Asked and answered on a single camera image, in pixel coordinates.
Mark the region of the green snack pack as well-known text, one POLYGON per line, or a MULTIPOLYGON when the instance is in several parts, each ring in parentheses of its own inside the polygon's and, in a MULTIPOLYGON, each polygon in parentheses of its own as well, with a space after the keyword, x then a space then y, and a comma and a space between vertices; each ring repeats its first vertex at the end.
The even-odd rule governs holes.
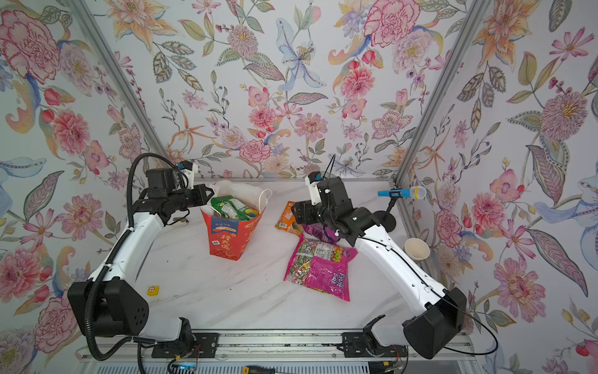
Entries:
POLYGON ((214 197, 211 206, 220 217, 232 221, 251 221, 259 215, 258 210, 246 206, 233 196, 214 197))

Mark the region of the large pink candy bag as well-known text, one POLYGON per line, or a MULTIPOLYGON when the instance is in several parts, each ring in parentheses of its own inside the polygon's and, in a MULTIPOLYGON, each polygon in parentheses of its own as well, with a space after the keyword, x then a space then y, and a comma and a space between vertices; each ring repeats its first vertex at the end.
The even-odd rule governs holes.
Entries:
POLYGON ((348 269, 357 255, 354 248, 301 235, 283 280, 350 302, 348 269))

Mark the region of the red white paper bag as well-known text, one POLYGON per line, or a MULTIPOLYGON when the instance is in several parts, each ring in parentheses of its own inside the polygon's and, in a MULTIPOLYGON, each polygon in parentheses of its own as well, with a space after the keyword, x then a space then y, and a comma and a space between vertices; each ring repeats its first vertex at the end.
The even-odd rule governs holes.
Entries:
POLYGON ((210 254, 227 260, 240 260, 266 210, 272 191, 230 180, 216 182, 211 185, 211 188, 215 191, 214 197, 233 196, 259 212, 258 217, 251 221, 224 219, 211 206, 211 199, 214 197, 201 208, 206 223, 210 254))

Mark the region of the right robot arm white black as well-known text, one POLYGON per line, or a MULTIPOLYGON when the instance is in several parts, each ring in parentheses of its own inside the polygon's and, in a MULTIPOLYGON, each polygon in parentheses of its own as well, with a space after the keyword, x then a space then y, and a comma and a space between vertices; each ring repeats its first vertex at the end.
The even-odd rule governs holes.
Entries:
POLYGON ((433 279, 393 241, 388 231, 395 220, 390 213, 354 207, 340 178, 315 171, 305 184, 310 198, 292 208, 297 223, 323 224, 346 240, 378 267, 407 304, 409 313, 399 327, 374 322, 375 342, 408 345, 421 357, 434 358, 464 327, 465 294, 433 279))

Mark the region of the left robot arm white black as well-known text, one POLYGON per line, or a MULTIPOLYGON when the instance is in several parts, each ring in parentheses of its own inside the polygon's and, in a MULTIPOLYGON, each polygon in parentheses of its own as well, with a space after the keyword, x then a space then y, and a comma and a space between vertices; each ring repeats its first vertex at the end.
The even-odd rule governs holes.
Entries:
POLYGON ((132 196, 132 186, 127 186, 127 229, 101 266, 86 281, 73 283, 67 293, 87 341, 123 336, 170 343, 190 335, 186 319, 151 312, 135 283, 151 246, 172 216, 205 206, 213 197, 211 188, 195 183, 197 171, 190 161, 150 169, 146 171, 149 185, 138 199, 132 196))

